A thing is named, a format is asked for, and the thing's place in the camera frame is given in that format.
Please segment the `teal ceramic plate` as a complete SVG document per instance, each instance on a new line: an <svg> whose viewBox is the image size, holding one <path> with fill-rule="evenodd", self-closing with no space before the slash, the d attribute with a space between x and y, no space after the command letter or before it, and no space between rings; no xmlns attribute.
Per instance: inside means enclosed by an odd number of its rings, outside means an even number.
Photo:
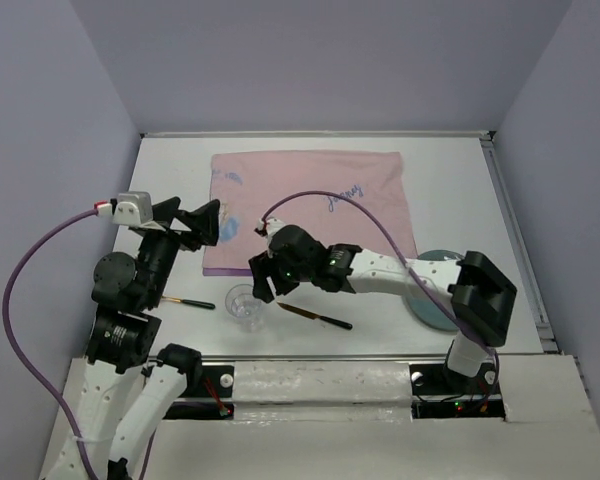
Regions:
<svg viewBox="0 0 600 480"><path fill-rule="evenodd" d="M463 258L464 256L458 252L444 249L429 250L420 253L416 257L417 260L422 261L459 261ZM417 320L426 327L444 333L458 331L457 326L437 306L427 297L422 296L420 289L417 289L416 296L407 294L402 298L402 302Z"/></svg>

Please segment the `clear drinking glass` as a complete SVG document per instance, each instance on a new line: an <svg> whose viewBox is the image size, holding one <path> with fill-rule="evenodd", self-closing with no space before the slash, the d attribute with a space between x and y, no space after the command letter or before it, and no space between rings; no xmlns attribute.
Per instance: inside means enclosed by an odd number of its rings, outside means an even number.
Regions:
<svg viewBox="0 0 600 480"><path fill-rule="evenodd" d="M251 284L232 287L225 297L225 308L234 322L246 332L256 332L263 327L265 303L253 295Z"/></svg>

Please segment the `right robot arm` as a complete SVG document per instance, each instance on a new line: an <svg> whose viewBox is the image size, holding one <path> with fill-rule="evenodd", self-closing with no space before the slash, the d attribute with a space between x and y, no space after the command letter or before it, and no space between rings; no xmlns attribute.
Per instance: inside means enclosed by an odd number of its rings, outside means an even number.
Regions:
<svg viewBox="0 0 600 480"><path fill-rule="evenodd" d="M430 301L458 329L442 384L462 392L482 364L505 345L517 288L483 253L459 260L399 259L353 244L325 246L296 225L276 220L261 229L266 249L250 258L255 298L271 303L302 283L329 293L389 294Z"/></svg>

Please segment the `pink cloth placemat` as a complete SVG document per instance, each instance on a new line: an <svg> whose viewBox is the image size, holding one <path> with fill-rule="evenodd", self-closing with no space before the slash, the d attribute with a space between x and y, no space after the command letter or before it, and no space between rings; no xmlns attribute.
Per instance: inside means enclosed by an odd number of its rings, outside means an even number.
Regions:
<svg viewBox="0 0 600 480"><path fill-rule="evenodd" d="M221 202L219 240L206 249L206 276L246 276L266 241L255 233L264 213L305 229L328 246L358 244L417 257L397 152L338 150L216 154L210 196Z"/></svg>

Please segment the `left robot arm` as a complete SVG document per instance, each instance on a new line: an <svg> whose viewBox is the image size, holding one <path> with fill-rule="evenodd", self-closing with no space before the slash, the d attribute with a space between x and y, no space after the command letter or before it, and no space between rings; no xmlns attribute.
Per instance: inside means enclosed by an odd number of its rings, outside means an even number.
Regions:
<svg viewBox="0 0 600 480"><path fill-rule="evenodd" d="M112 252L93 272L97 305L87 343L83 384L71 433L50 479L129 479L164 415L181 395L195 392L203 372L199 351L169 344L153 368L149 354L161 321L151 315L179 251L216 245L220 203L193 211L179 197L154 204L146 192L98 202L108 217L141 237L136 255Z"/></svg>

